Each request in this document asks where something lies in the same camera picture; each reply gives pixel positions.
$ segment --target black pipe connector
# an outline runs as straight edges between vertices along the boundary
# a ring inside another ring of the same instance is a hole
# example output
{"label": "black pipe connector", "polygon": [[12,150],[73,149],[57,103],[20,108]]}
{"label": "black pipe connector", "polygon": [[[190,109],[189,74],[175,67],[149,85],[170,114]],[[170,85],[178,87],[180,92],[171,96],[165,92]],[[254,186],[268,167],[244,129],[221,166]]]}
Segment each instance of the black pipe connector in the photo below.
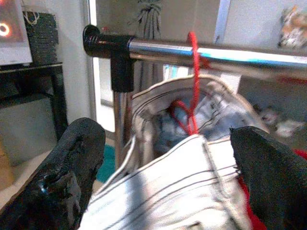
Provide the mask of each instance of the black pipe connector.
{"label": "black pipe connector", "polygon": [[115,92],[133,91],[133,63],[129,56],[130,35],[101,34],[96,26],[83,31],[83,47],[92,57],[111,58],[111,85]]}

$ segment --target cardboard box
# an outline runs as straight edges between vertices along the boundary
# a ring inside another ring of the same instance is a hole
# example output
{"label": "cardboard box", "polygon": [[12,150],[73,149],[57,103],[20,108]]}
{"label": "cardboard box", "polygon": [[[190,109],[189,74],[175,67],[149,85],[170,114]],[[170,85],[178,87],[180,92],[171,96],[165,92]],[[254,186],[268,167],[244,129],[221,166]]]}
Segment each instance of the cardboard box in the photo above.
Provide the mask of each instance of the cardboard box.
{"label": "cardboard box", "polygon": [[11,186],[14,182],[14,175],[10,166],[9,158],[4,152],[0,142],[0,190]]}

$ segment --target chrome pipe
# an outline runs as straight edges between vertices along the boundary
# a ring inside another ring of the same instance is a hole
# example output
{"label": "chrome pipe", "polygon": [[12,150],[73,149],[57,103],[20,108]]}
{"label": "chrome pipe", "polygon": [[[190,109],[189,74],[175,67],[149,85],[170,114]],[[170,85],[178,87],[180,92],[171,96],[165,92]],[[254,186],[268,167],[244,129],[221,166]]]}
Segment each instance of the chrome pipe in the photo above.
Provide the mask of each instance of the chrome pipe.
{"label": "chrome pipe", "polygon": [[126,153],[123,149],[131,132],[131,92],[113,92],[115,117],[115,168],[123,163]]}
{"label": "chrome pipe", "polygon": [[[183,42],[132,39],[130,58],[192,66],[192,46]],[[212,69],[234,72],[269,81],[284,78],[307,80],[307,54],[289,51],[244,49],[230,46],[199,44],[201,57],[210,60]]]}

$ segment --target folded clothing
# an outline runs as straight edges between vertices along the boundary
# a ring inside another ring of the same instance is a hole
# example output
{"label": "folded clothing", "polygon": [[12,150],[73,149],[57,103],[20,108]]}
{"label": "folded clothing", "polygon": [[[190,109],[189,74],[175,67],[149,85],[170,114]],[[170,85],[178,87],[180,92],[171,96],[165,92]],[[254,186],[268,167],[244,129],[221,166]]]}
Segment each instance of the folded clothing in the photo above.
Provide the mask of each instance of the folded clothing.
{"label": "folded clothing", "polygon": [[[185,104],[193,97],[194,78],[173,79],[156,84],[132,99],[132,127],[140,146],[141,165],[168,152],[188,134],[170,116],[168,108],[174,100]],[[183,124],[186,113],[175,110]],[[230,127],[256,126],[266,129],[242,96],[234,94],[225,82],[214,75],[200,75],[200,102],[195,110],[198,133],[210,141],[229,138]]]}
{"label": "folded clothing", "polygon": [[92,197],[81,230],[250,229],[230,141],[190,136]]}

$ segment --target clothes rack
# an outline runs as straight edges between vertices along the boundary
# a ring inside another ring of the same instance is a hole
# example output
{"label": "clothes rack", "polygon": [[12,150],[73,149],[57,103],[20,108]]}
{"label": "clothes rack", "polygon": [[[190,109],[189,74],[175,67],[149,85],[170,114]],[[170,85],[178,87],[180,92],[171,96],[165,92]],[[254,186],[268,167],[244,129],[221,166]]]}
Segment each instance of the clothes rack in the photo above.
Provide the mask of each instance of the clothes rack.
{"label": "clothes rack", "polygon": [[[111,59],[111,86],[114,93],[116,168],[125,156],[121,152],[130,138],[133,63],[136,60],[193,66],[192,46],[185,42],[138,39],[130,35],[101,34],[88,25],[83,46],[92,57]],[[307,55],[293,51],[248,49],[199,44],[201,58],[217,71],[239,73],[267,81],[307,84]]]}

